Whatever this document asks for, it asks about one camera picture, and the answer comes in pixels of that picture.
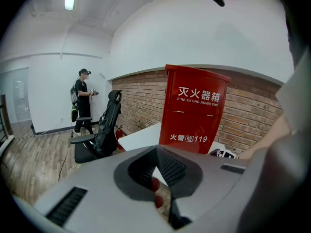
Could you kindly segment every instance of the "chair armrest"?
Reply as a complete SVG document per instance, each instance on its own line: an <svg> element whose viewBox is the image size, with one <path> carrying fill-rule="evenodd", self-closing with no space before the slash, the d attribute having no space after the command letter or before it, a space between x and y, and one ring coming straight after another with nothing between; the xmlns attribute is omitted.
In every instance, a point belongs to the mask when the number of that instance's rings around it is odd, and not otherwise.
<svg viewBox="0 0 311 233"><path fill-rule="evenodd" d="M79 117L76 119L76 121L84 121L84 120L92 120L93 118L91 117Z"/></svg>
<svg viewBox="0 0 311 233"><path fill-rule="evenodd" d="M89 135L74 137L71 139L70 143L71 144L84 143L84 142L89 142L94 139L95 139L95 135L89 134Z"/></svg>

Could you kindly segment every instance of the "chair backrest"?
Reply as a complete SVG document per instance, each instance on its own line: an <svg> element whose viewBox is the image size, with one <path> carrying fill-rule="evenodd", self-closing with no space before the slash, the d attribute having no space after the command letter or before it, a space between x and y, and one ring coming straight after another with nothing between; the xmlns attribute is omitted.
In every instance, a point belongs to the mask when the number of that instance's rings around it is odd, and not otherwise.
<svg viewBox="0 0 311 233"><path fill-rule="evenodd" d="M118 115L121 113L121 90L111 91L106 111L99 120L98 134L95 138L97 154L99 157L109 156L118 146L114 135Z"/></svg>

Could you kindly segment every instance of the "black chair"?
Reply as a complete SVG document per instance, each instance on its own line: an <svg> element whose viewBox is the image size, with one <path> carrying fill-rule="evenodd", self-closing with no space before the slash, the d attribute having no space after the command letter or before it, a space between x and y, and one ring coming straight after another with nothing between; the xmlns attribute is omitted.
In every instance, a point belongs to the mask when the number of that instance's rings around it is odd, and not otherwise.
<svg viewBox="0 0 311 233"><path fill-rule="evenodd" d="M75 137L71 144L75 144L74 160L76 163L90 162L112 154L117 149L118 142L114 134L114 127L121 113L121 90L114 90L108 94L106 111L99 119L98 134ZM92 120L91 117L78 118L77 121Z"/></svg>

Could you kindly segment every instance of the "number 119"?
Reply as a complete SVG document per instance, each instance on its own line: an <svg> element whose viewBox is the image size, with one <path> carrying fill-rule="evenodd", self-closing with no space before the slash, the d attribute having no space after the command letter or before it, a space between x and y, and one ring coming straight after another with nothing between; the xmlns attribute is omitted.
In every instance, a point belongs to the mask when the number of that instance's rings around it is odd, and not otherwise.
<svg viewBox="0 0 311 233"><path fill-rule="evenodd" d="M199 138L196 136L194 139L195 139L196 142L206 142L207 141L207 136L204 136L204 137L201 136Z"/></svg>

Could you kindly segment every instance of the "chair headrest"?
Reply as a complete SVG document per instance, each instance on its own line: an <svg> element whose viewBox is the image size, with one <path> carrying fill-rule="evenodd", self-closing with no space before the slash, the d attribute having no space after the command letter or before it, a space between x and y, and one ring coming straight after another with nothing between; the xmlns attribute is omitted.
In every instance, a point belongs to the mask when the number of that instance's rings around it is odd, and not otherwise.
<svg viewBox="0 0 311 233"><path fill-rule="evenodd" d="M113 91L109 92L109 94L108 94L109 100L113 103L120 103L121 98L122 98L121 91L122 90L113 90Z"/></svg>

